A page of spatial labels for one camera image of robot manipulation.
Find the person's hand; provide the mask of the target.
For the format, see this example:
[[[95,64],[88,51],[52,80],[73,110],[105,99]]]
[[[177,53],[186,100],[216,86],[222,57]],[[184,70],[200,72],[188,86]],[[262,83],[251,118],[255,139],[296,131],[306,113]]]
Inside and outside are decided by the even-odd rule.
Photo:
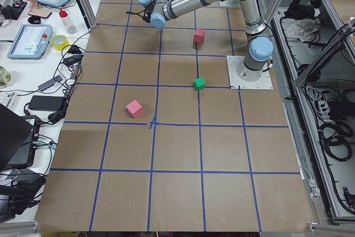
[[[25,0],[31,4],[32,7],[38,7],[38,2],[36,0]]]

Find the green cube near arm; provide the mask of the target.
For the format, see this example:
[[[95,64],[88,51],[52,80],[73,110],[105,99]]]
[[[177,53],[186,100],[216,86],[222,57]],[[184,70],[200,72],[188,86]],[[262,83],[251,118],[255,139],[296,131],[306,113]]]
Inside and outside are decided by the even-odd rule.
[[[196,91],[200,91],[205,88],[206,82],[202,77],[197,78],[193,81],[193,86]]]

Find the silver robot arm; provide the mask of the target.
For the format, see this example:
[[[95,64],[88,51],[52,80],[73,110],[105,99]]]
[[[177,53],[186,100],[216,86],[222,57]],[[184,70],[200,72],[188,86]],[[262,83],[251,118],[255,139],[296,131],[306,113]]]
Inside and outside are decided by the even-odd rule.
[[[155,28],[164,28],[168,21],[177,19],[198,9],[226,0],[138,0],[144,8],[143,20]],[[258,0],[239,0],[245,22],[246,34],[251,37],[247,54],[236,68],[237,75],[247,82],[255,82],[267,72],[267,61],[273,53],[272,42],[264,36],[267,23],[263,18]]]

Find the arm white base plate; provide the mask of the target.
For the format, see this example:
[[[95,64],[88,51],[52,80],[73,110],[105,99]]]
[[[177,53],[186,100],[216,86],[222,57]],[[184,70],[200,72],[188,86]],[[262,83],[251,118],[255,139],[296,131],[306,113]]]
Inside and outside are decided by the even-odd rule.
[[[231,89],[273,90],[268,65],[261,70],[249,70],[244,65],[245,56],[226,56]]]

